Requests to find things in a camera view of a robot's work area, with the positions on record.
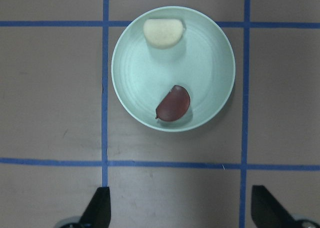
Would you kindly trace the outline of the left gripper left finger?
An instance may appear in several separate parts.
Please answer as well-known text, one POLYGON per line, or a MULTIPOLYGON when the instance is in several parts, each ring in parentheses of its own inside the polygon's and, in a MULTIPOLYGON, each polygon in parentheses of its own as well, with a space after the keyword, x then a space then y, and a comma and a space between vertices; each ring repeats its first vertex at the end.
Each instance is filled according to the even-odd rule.
POLYGON ((111 222, 111 198, 109 187, 99 187, 80 217, 81 227, 108 228, 111 222))

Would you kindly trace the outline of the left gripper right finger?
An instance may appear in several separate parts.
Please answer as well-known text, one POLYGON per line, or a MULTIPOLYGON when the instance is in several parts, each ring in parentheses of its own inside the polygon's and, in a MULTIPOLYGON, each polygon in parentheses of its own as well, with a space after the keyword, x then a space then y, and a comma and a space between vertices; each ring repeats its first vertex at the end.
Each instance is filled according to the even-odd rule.
POLYGON ((295 219, 263 185, 251 190, 251 218, 256 227, 291 227, 295 219))

